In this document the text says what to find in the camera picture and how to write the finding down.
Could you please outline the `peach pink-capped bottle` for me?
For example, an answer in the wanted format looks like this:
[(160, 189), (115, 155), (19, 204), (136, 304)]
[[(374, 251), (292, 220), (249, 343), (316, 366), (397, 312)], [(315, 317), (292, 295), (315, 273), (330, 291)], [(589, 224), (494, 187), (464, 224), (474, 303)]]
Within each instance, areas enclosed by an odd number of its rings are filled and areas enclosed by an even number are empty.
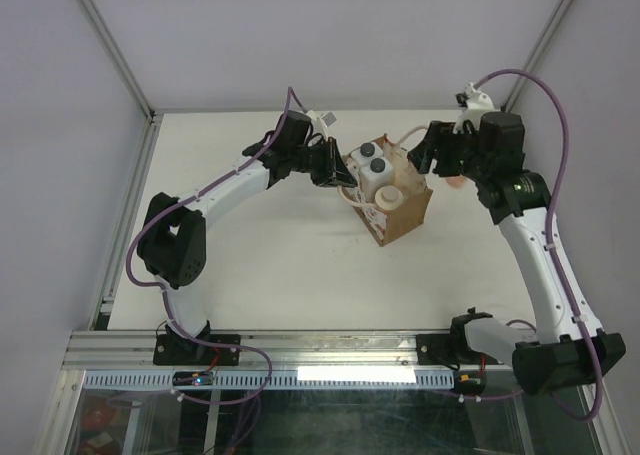
[(454, 189), (461, 189), (467, 182), (467, 178), (464, 176), (445, 177), (446, 184)]

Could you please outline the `brown canvas bag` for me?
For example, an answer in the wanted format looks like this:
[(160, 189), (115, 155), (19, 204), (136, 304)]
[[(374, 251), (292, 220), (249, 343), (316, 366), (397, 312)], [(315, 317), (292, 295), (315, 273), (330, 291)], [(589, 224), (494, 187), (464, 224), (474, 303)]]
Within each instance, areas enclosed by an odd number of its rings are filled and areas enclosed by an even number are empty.
[(425, 125), (418, 125), (405, 133), (398, 141), (391, 141), (386, 135), (368, 142), (377, 143), (384, 157), (394, 168), (393, 184), (401, 190), (404, 202), (392, 211), (380, 210), (373, 202), (367, 202), (360, 188), (360, 170), (349, 168), (358, 179), (354, 188), (338, 189), (340, 197), (349, 204), (361, 218), (376, 243), (383, 247), (418, 228), (424, 223), (425, 213), (431, 199), (432, 190), (425, 176), (419, 174), (407, 160), (408, 151), (402, 144), (413, 134), (425, 131)]

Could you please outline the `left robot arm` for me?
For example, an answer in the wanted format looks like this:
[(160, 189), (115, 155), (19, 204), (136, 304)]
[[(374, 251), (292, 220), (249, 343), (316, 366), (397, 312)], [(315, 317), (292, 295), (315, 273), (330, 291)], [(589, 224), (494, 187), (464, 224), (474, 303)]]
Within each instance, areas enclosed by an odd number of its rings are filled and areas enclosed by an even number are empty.
[(174, 350), (184, 361), (201, 362), (210, 348), (205, 335), (209, 320), (195, 290), (207, 261), (208, 230), (293, 172), (309, 175), (320, 188), (358, 185), (336, 140), (316, 132), (309, 115), (287, 111), (275, 129), (245, 148), (233, 168), (217, 180), (187, 197), (160, 192), (149, 202), (143, 228), (127, 256), (137, 255), (153, 280), (136, 279), (131, 268), (127, 276), (137, 286), (160, 290), (170, 331), (177, 335)]

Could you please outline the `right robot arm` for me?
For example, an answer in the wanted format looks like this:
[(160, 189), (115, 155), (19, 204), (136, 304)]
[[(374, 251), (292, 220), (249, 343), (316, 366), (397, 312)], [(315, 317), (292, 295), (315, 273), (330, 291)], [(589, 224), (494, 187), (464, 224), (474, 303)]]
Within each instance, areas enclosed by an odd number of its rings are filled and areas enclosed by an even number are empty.
[(524, 169), (520, 116), (487, 112), (476, 121), (433, 121), (407, 154), (421, 174), (464, 176), (507, 241), (534, 311), (534, 331), (510, 328), (474, 308), (452, 319), (437, 351), (442, 363), (480, 355), (512, 368), (528, 395), (601, 381), (625, 355), (619, 333), (608, 333), (587, 303), (562, 246), (544, 178)]

